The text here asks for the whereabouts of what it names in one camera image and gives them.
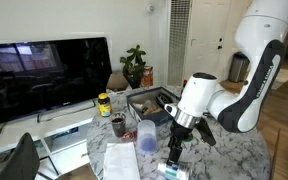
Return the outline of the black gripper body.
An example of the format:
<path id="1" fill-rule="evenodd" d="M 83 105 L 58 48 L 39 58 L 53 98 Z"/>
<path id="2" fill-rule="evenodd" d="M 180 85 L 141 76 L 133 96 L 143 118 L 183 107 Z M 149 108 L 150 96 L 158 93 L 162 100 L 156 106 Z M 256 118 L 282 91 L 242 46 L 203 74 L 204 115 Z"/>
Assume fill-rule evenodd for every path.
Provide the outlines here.
<path id="1" fill-rule="evenodd" d="M 168 143 L 170 148 L 170 157 L 180 156 L 182 152 L 181 143 L 183 140 L 186 140 L 189 137 L 189 134 L 192 132 L 192 129 L 183 127 L 178 124 L 176 121 L 173 121 L 170 127 L 171 136 Z"/>

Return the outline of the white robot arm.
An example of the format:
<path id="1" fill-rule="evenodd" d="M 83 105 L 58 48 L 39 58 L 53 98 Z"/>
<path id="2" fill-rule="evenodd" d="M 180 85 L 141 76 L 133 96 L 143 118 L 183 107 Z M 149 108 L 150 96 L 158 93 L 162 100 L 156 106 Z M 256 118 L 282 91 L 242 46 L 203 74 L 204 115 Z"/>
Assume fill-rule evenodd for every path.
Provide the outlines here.
<path id="1" fill-rule="evenodd" d="M 215 139 L 203 118 L 205 113 L 228 132 L 252 130 L 263 102 L 285 58 L 288 0 L 252 0 L 235 34 L 239 51 L 233 55 L 229 79 L 243 84 L 239 93 L 226 91 L 211 74 L 197 72 L 189 78 L 177 103 L 166 104 L 174 117 L 166 163 L 178 162 L 184 138 L 197 129 L 210 145 Z"/>

